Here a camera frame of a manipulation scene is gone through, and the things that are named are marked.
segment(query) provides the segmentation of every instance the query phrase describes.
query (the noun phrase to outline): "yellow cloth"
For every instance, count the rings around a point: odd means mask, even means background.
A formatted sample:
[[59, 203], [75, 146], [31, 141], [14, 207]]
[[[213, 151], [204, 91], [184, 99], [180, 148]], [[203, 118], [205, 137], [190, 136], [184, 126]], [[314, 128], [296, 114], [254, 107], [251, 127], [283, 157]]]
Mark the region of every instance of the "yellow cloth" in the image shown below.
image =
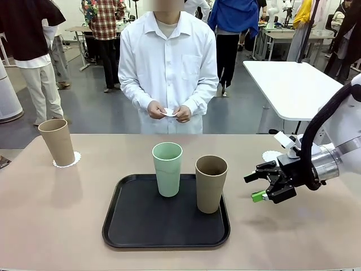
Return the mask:
[[304, 0], [293, 21], [293, 27], [297, 28], [300, 22], [308, 23], [310, 21], [312, 9], [312, 0]]

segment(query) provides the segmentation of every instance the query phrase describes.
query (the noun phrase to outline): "dark maroon sweater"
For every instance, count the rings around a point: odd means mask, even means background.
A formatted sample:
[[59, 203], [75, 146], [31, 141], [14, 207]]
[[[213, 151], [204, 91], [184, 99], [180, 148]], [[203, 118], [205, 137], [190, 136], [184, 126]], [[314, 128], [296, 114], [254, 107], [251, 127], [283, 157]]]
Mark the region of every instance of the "dark maroon sweater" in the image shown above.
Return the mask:
[[60, 10], [50, 0], [0, 0], [0, 33], [14, 59], [32, 60], [48, 54], [42, 20], [53, 27], [65, 22]]

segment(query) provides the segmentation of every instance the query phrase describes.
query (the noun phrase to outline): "cup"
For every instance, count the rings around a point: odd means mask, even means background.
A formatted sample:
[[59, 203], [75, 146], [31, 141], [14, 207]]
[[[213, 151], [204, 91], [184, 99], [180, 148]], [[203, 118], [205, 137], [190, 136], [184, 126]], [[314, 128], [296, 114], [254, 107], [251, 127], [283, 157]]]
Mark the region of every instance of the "cup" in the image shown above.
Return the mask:
[[66, 120], [48, 120], [40, 124], [38, 129], [56, 165], [65, 167], [74, 163], [74, 150]]
[[218, 210], [227, 172], [227, 162], [218, 156], [207, 155], [197, 160], [197, 206], [201, 212]]
[[176, 143], [164, 142], [156, 145], [152, 153], [159, 193], [165, 197], [175, 196], [179, 191], [182, 147]]

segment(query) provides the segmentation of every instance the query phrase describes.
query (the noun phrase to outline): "blue jacket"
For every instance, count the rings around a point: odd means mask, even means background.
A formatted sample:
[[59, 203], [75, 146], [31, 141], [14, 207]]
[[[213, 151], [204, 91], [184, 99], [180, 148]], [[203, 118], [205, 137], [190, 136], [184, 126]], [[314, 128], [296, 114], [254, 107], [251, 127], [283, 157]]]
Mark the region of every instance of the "blue jacket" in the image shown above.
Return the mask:
[[213, 31], [216, 26], [236, 33], [249, 29], [254, 37], [258, 33], [258, 18], [256, 0], [215, 0], [208, 25]]

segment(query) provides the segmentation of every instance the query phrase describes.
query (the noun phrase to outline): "shirt cuff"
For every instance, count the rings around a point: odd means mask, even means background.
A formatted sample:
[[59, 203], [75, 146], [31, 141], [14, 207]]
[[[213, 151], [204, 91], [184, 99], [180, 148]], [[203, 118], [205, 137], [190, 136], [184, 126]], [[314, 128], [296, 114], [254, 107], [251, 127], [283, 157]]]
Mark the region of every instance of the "shirt cuff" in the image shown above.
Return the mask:
[[198, 108], [198, 105], [197, 103], [193, 100], [193, 99], [188, 99], [185, 103], [182, 104], [183, 106], [187, 106], [190, 110], [191, 110], [191, 113], [192, 113], [192, 116], [193, 116], [193, 113], [197, 110]]
[[149, 104], [153, 101], [154, 101], [154, 99], [152, 99], [150, 96], [148, 96], [146, 94], [143, 97], [141, 97], [141, 99], [139, 101], [139, 105], [142, 109], [148, 110]]

